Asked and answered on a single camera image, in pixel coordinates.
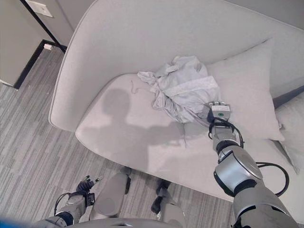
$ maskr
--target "light switch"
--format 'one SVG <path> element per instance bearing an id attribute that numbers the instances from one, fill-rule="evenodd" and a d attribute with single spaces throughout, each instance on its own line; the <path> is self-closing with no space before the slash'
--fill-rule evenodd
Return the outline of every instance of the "light switch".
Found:
<path id="1" fill-rule="evenodd" d="M 43 14 L 43 15 L 51 17 L 51 18 L 53 17 L 52 14 L 50 13 L 50 11 L 48 11 L 48 8 L 45 4 L 35 2 L 35 1 L 30 1 L 30 0 L 26 0 L 26 2 L 28 3 L 28 5 L 32 8 L 32 10 L 35 13 L 40 13 L 40 14 Z"/>

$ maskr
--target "white towel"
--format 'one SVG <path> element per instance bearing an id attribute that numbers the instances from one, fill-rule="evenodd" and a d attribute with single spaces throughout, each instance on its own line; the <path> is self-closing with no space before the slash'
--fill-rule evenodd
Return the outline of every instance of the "white towel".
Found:
<path id="1" fill-rule="evenodd" d="M 180 123 L 199 118 L 208 125 L 208 103 L 220 100 L 220 89 L 196 56 L 176 56 L 172 65 L 165 64 L 156 73 L 138 72 L 137 75 L 152 85 L 154 109 L 164 110 Z"/>

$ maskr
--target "floor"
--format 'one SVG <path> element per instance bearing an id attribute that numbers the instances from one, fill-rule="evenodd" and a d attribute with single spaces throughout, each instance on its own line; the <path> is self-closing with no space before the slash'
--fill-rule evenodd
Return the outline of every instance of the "floor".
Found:
<path id="1" fill-rule="evenodd" d="M 73 192 L 83 177 L 103 175 L 92 189 L 98 194 L 121 168 L 89 151 L 73 133 L 49 124 L 62 58 L 58 48 L 43 50 L 20 90 L 0 85 L 0 217 L 33 222 L 52 216 L 57 197 Z M 139 171 L 131 178 L 121 217 L 156 219 L 150 206 L 157 178 Z M 228 228 L 235 221 L 228 201 L 177 184 L 169 191 L 185 212 L 189 228 Z"/>

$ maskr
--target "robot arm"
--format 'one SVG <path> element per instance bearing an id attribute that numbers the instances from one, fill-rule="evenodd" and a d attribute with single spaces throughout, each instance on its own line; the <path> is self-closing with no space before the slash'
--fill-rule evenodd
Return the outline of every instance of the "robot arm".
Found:
<path id="1" fill-rule="evenodd" d="M 210 131 L 218 154 L 214 178 L 226 194 L 234 197 L 234 228 L 297 228 L 281 200 L 264 185 L 259 167 L 242 148 L 242 137 L 241 142 L 236 141 L 236 128 L 228 122 L 229 105 L 217 102 L 210 106 Z"/>

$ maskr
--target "baseboard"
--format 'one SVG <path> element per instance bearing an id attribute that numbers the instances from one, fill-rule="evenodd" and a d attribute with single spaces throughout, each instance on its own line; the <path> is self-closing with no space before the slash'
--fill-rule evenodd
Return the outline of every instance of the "baseboard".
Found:
<path id="1" fill-rule="evenodd" d="M 25 68 L 21 72 L 20 77 L 18 78 L 17 82 L 14 84 L 13 88 L 15 88 L 15 89 L 19 89 L 20 88 L 20 86 L 22 85 L 24 79 L 26 78 L 26 76 L 28 75 L 29 71 L 33 67 L 34 63 L 36 62 L 36 60 L 38 59 L 39 55 L 41 54 L 41 52 L 42 52 L 45 44 L 50 44 L 50 45 L 53 45 L 53 46 L 57 47 L 56 43 L 43 39 L 40 42 L 40 44 L 38 45 L 38 47 L 36 48 L 36 50 L 33 53 L 32 57 L 29 59 L 29 61 L 26 64 Z"/>

